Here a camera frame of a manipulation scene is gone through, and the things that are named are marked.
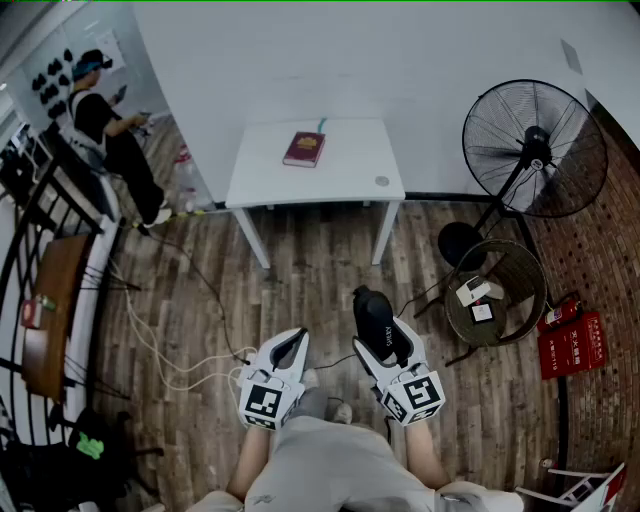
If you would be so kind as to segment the white table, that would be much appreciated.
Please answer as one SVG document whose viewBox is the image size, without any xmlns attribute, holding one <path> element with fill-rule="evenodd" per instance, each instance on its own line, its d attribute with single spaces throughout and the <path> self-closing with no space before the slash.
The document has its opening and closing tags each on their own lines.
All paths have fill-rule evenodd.
<svg viewBox="0 0 640 512">
<path fill-rule="evenodd" d="M 253 124 L 244 130 L 225 204 L 264 269 L 270 262 L 249 215 L 252 207 L 383 202 L 386 209 L 372 250 L 372 263 L 378 265 L 405 200 L 391 142 L 379 118 L 330 119 L 323 127 L 324 146 L 314 168 L 283 164 L 294 135 L 317 125 L 314 120 L 298 120 Z"/>
</svg>

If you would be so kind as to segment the group of black wall items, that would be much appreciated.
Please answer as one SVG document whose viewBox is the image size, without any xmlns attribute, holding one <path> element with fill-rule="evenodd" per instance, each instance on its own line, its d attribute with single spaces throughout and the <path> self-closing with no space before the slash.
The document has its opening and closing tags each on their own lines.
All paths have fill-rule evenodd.
<svg viewBox="0 0 640 512">
<path fill-rule="evenodd" d="M 37 93 L 49 119 L 57 120 L 67 110 L 67 95 L 72 85 L 73 53 L 65 48 L 60 57 L 54 57 L 44 73 L 32 80 L 32 91 Z"/>
</svg>

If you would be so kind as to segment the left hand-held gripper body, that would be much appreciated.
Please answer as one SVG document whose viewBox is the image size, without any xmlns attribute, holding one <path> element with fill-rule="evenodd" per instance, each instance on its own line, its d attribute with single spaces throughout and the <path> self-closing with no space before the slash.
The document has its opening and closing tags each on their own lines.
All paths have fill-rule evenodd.
<svg viewBox="0 0 640 512">
<path fill-rule="evenodd" d="M 263 369 L 258 355 L 254 356 L 241 371 L 238 413 L 244 425 L 271 431 L 282 428 L 305 392 L 303 372 Z"/>
</svg>

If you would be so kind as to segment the white box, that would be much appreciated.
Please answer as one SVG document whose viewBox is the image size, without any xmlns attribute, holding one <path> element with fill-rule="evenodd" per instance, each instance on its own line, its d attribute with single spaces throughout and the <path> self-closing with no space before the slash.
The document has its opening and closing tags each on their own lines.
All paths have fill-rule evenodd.
<svg viewBox="0 0 640 512">
<path fill-rule="evenodd" d="M 491 284 L 480 276 L 475 276 L 463 283 L 457 290 L 456 296 L 463 307 L 486 296 L 491 291 Z"/>
</svg>

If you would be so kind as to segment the dark red book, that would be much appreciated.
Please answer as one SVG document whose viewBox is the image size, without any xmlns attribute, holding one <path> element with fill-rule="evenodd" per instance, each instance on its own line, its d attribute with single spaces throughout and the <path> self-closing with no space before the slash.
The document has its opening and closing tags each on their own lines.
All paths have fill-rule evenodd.
<svg viewBox="0 0 640 512">
<path fill-rule="evenodd" d="M 315 168 L 325 143 L 325 135 L 314 132 L 297 132 L 282 163 L 288 166 Z"/>
</svg>

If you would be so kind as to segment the person's right forearm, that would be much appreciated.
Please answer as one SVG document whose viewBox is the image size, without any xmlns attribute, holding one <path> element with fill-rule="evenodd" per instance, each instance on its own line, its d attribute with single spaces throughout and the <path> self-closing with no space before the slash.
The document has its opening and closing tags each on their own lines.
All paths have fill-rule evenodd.
<svg viewBox="0 0 640 512">
<path fill-rule="evenodd" d="M 405 428 L 408 471 L 422 484 L 439 490 L 451 482 L 439 456 L 428 423 L 423 420 Z"/>
</svg>

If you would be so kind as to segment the black glasses case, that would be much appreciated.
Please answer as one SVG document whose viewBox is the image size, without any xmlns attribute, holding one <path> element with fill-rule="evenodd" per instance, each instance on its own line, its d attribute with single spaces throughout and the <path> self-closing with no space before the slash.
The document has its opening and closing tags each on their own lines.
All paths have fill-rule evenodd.
<svg viewBox="0 0 640 512">
<path fill-rule="evenodd" d="M 358 339 L 382 362 L 390 358 L 397 362 L 404 360 L 408 355 L 408 345 L 393 320 L 388 298 L 365 285 L 356 288 L 353 295 Z"/>
</svg>

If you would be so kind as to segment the grey wall plate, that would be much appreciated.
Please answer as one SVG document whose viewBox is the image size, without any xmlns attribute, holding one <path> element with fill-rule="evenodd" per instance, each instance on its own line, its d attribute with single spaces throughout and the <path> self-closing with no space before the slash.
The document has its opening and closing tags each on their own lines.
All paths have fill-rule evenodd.
<svg viewBox="0 0 640 512">
<path fill-rule="evenodd" d="M 576 74 L 583 75 L 581 62 L 574 46 L 566 40 L 561 40 L 561 47 L 567 62 L 567 66 Z"/>
</svg>

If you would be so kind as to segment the person's left forearm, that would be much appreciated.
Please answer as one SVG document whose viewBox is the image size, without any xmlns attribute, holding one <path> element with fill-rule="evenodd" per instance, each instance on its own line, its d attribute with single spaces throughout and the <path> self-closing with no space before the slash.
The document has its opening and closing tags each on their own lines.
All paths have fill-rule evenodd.
<svg viewBox="0 0 640 512">
<path fill-rule="evenodd" d="M 268 463 L 272 432 L 256 426 L 246 431 L 238 461 L 226 491 L 240 501 Z"/>
</svg>

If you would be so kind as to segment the person's white shirt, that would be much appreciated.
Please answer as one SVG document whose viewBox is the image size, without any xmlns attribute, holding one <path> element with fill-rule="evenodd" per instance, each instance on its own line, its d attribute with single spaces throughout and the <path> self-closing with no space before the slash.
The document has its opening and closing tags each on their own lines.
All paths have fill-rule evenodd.
<svg viewBox="0 0 640 512">
<path fill-rule="evenodd" d="M 213 491 L 187 512 L 523 512 L 520 496 L 454 481 L 422 483 L 378 433 L 301 416 L 276 434 L 245 497 Z"/>
</svg>

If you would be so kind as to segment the red fire extinguisher box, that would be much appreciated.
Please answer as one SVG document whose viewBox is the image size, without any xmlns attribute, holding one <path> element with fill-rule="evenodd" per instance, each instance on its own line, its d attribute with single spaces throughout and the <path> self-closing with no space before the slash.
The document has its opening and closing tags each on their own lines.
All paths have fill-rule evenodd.
<svg viewBox="0 0 640 512">
<path fill-rule="evenodd" d="M 540 374 L 543 380 L 603 367 L 607 344 L 598 312 L 583 313 L 541 334 L 538 339 Z"/>
</svg>

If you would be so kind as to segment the small red box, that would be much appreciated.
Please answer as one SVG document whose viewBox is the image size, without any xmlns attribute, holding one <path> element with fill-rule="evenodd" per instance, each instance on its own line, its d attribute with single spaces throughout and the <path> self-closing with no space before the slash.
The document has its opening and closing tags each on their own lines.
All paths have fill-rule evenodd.
<svg viewBox="0 0 640 512">
<path fill-rule="evenodd" d="M 42 321 L 43 306 L 37 299 L 24 300 L 22 303 L 21 325 L 27 329 L 39 330 Z"/>
</svg>

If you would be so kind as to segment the white red folding stand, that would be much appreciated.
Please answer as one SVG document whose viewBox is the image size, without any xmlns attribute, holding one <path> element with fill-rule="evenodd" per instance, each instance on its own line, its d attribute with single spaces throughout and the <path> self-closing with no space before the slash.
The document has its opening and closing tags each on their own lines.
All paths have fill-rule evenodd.
<svg viewBox="0 0 640 512">
<path fill-rule="evenodd" d="M 515 491 L 527 497 L 559 506 L 565 512 L 614 512 L 618 494 L 621 492 L 627 475 L 625 463 L 614 470 L 604 473 L 561 470 L 545 467 L 548 474 L 567 477 L 575 482 L 558 496 L 536 492 L 523 487 Z"/>
</svg>

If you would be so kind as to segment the black metal railing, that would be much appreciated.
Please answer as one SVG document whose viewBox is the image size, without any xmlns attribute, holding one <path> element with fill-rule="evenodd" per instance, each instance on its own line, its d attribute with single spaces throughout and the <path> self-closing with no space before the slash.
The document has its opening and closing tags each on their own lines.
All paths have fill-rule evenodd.
<svg viewBox="0 0 640 512">
<path fill-rule="evenodd" d="M 123 218 L 108 180 L 92 177 L 89 192 L 75 191 L 62 154 L 49 162 L 26 206 L 14 209 L 14 219 L 0 223 L 0 398 L 3 399 L 20 442 L 44 446 L 64 442 L 70 428 L 53 426 L 49 419 L 60 408 L 76 419 L 92 402 L 95 391 L 120 397 L 118 390 L 99 381 L 94 372 L 98 331 L 109 292 L 118 290 L 111 279 L 110 258 Z M 22 303 L 35 297 L 37 268 L 47 244 L 75 235 L 94 237 L 73 315 L 64 365 L 64 402 L 29 392 L 21 376 L 27 328 L 21 325 Z M 50 306 L 48 299 L 37 299 Z"/>
</svg>

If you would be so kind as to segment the person's grey trousers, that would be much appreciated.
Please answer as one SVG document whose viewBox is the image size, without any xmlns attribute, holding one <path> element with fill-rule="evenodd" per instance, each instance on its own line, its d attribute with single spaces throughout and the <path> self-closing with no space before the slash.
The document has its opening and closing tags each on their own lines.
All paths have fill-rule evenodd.
<svg viewBox="0 0 640 512">
<path fill-rule="evenodd" d="M 328 402 L 329 398 L 325 390 L 320 387 L 310 388 L 305 391 L 289 419 L 311 417 L 325 420 L 327 418 Z"/>
</svg>

